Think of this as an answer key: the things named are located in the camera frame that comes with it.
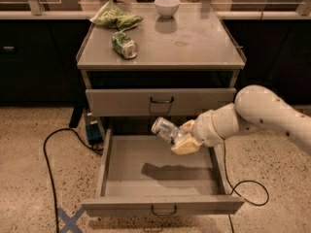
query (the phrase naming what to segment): drawer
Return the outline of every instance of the drawer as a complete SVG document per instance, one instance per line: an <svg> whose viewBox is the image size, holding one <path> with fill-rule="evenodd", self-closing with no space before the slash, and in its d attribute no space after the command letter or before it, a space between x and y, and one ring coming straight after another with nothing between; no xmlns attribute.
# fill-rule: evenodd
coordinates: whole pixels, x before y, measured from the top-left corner
<svg viewBox="0 0 311 233"><path fill-rule="evenodd" d="M95 117L197 116L231 103L235 88L87 89Z"/></svg>
<svg viewBox="0 0 311 233"><path fill-rule="evenodd" d="M96 195L83 207L89 216L234 214L244 200L228 195L218 151L176 155L156 136L108 129Z"/></svg>

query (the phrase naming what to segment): bowl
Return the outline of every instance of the bowl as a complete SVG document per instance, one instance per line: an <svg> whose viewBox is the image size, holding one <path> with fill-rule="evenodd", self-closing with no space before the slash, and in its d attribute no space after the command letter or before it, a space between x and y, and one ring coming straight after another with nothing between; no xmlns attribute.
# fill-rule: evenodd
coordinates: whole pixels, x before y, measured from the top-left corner
<svg viewBox="0 0 311 233"><path fill-rule="evenodd" d="M162 18L171 18L178 11L180 0L155 0L155 8Z"/></svg>

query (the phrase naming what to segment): speckled floor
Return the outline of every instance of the speckled floor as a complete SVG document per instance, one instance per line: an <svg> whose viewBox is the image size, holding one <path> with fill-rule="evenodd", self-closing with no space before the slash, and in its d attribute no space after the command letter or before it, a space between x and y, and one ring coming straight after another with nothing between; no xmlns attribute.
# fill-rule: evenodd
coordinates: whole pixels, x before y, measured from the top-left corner
<svg viewBox="0 0 311 233"><path fill-rule="evenodd" d="M70 108L0 108L0 232L55 232L43 144L68 126L71 114ZM76 130L86 138L83 120ZM256 180L270 194L265 206L246 203L232 216L235 232L311 232L311 156L271 131L232 137L226 148L231 182ZM231 232L228 216L89 217L81 203L94 197L100 156L71 132L53 135L47 153L60 232ZM255 184L238 190L257 203L266 198Z"/></svg>

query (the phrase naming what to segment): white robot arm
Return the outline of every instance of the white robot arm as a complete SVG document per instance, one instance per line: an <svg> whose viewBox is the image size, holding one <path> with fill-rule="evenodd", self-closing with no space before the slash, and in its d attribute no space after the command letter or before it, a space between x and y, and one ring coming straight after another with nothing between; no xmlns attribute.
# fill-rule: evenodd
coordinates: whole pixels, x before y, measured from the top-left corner
<svg viewBox="0 0 311 233"><path fill-rule="evenodd" d="M172 150L179 154L191 153L201 145L213 147L230 136L249 134L262 128L283 134L311 155L311 117L296 111L274 92L259 85L240 90L234 103L186 122L178 134L175 129L173 138L178 137L171 141ZM153 132L158 134L160 131L161 126L156 121Z"/></svg>

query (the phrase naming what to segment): cabinet handle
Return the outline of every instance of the cabinet handle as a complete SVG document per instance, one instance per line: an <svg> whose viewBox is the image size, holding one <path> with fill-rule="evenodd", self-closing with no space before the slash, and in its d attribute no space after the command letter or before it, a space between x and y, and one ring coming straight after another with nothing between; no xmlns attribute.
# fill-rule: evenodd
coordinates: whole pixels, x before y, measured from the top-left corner
<svg viewBox="0 0 311 233"><path fill-rule="evenodd" d="M171 213L156 213L154 205L152 205L152 214L155 216L174 216L177 214L177 205L174 205L174 211Z"/></svg>
<svg viewBox="0 0 311 233"><path fill-rule="evenodd" d="M154 98L151 97L150 102L154 104L171 104L174 102L174 97L171 97L170 100L154 100Z"/></svg>

